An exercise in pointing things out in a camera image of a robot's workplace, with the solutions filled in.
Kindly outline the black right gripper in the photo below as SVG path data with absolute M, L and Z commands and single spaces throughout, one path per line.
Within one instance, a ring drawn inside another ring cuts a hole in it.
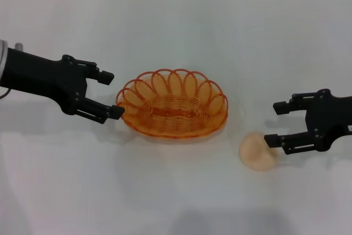
M 333 142 L 352 135 L 352 96 L 336 97 L 328 89 L 292 94 L 286 102 L 273 104 L 276 114 L 306 111 L 308 132 L 278 135 L 267 134 L 264 140 L 270 148 L 281 147 L 286 155 L 329 150 Z

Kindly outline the beige bread bun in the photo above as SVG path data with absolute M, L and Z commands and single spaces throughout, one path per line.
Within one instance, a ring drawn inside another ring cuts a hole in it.
M 279 162 L 278 151 L 268 146 L 264 134 L 260 132 L 251 132 L 243 138 L 239 157 L 246 167 L 257 172 L 270 171 Z

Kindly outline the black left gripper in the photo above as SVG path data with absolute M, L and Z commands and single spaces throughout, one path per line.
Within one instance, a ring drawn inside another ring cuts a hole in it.
M 1 76 L 1 86 L 12 90 L 47 97 L 68 115 L 78 115 L 99 124 L 107 119 L 118 120 L 124 107 L 107 106 L 85 98 L 86 79 L 109 85 L 114 74 L 100 71 L 95 62 L 63 56 L 52 61 L 32 54 L 9 54 Z

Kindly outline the orange wire basket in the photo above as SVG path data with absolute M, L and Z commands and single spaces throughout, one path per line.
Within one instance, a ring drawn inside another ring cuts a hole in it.
M 204 74 L 186 69 L 144 72 L 117 93 L 122 120 L 147 136 L 192 139 L 225 125 L 229 103 L 220 86 Z

